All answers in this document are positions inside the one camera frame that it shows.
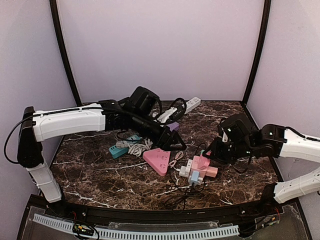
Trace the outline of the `purple power strip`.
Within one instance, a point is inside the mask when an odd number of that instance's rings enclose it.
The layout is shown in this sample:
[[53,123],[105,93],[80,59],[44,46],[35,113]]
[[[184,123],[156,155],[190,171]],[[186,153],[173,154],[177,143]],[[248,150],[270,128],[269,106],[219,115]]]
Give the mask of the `purple power strip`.
[[167,125],[167,127],[169,127],[170,131],[178,131],[180,124],[178,122],[173,122]]

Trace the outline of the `pink charger plug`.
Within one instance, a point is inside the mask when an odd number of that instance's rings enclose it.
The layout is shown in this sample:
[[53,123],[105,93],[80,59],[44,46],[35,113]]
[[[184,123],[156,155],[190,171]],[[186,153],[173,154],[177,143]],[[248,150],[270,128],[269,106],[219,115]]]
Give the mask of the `pink charger plug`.
[[210,159],[203,156],[202,154],[199,156],[197,168],[201,171],[206,171],[210,165]]

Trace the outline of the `pink triangular power strip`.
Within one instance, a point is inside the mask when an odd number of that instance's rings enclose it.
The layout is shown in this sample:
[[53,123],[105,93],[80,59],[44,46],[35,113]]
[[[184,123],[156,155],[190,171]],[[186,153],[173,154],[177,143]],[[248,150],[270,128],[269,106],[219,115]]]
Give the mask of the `pink triangular power strip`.
[[160,148],[145,151],[142,158],[155,170],[160,176],[165,176],[168,171],[171,152]]

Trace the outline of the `pink white cube adapter cluster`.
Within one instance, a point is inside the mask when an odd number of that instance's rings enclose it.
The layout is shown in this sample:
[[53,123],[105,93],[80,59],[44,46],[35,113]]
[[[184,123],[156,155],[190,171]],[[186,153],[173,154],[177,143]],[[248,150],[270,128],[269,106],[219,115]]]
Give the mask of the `pink white cube adapter cluster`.
[[217,167],[213,167],[210,166],[206,169],[206,170],[200,170],[198,169],[198,160],[199,160],[200,156],[195,155],[193,157],[193,159],[189,159],[186,165],[183,166],[190,166],[191,170],[190,170],[190,174],[193,171],[198,171],[200,172],[200,176],[203,178],[202,182],[204,181],[205,177],[211,177],[211,178],[215,178],[218,174],[218,168]]

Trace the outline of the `white power strip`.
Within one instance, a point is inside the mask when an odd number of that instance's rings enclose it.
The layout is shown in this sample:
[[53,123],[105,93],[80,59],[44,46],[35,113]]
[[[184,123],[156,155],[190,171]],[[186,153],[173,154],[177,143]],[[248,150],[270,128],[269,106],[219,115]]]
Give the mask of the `white power strip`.
[[186,102],[186,110],[185,114],[189,113],[190,111],[194,110],[201,104],[201,99],[198,97],[193,97],[189,101]]

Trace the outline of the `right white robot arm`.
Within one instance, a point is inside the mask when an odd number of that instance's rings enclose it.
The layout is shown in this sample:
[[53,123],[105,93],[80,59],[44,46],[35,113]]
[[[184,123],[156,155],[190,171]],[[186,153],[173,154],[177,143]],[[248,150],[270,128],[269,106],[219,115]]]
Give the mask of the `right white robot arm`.
[[[267,124],[261,129],[223,126],[222,136],[216,137],[202,155],[221,164],[233,165],[241,158],[274,158],[320,163],[320,139],[305,135],[292,127]],[[303,173],[287,181],[264,187],[260,203],[283,204],[291,199],[320,190],[320,169]]]

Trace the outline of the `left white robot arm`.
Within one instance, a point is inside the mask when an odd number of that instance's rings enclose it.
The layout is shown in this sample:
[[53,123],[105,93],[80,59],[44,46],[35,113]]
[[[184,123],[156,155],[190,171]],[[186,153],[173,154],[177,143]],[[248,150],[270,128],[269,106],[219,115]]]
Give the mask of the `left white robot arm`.
[[23,118],[15,125],[20,128],[16,164],[26,168],[50,203],[63,200],[63,193],[43,157],[42,142],[70,134],[114,130],[132,130],[164,151],[183,151],[186,144],[167,123],[160,123],[128,103],[115,100],[100,101],[85,106],[55,111],[24,110]]

